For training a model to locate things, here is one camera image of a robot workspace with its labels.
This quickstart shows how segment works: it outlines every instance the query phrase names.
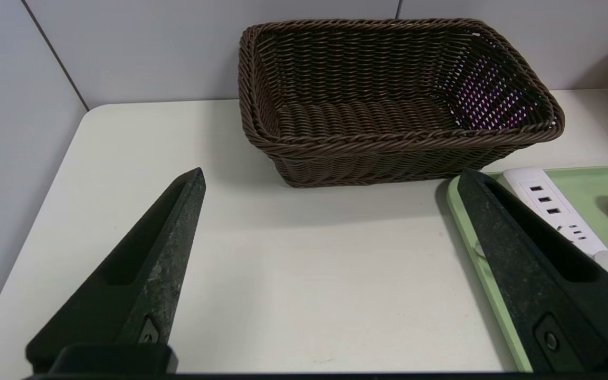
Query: brown wicker basket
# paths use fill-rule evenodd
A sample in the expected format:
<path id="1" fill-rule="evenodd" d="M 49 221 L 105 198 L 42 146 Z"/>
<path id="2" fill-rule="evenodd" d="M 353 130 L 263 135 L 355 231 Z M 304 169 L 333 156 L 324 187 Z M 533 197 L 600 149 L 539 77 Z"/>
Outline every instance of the brown wicker basket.
<path id="1" fill-rule="evenodd" d="M 479 20 L 295 20 L 247 28 L 243 130 L 294 187 L 446 178 L 553 140 L 564 115 Z"/>

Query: light green tray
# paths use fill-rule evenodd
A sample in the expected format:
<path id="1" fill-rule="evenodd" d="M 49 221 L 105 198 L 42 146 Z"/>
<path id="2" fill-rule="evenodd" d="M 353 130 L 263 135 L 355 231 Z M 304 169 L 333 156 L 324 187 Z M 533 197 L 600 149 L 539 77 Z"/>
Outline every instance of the light green tray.
<path id="1" fill-rule="evenodd" d="M 608 166 L 546 170 L 546 173 L 608 248 Z M 489 176 L 496 179 L 500 176 L 500 173 L 490 174 Z M 468 255 L 470 255 L 473 266 L 480 277 L 482 287 L 492 305 L 518 370 L 531 371 L 531 364 L 513 327 L 513 322 L 504 300 L 501 298 L 499 287 L 494 281 L 489 265 L 484 258 L 479 257 L 475 252 L 478 237 L 473 230 L 468 214 L 466 214 L 466 209 L 463 207 L 461 197 L 459 197 L 458 184 L 459 178 L 456 177 L 447 188 L 449 209 L 452 211 L 468 250 Z"/>

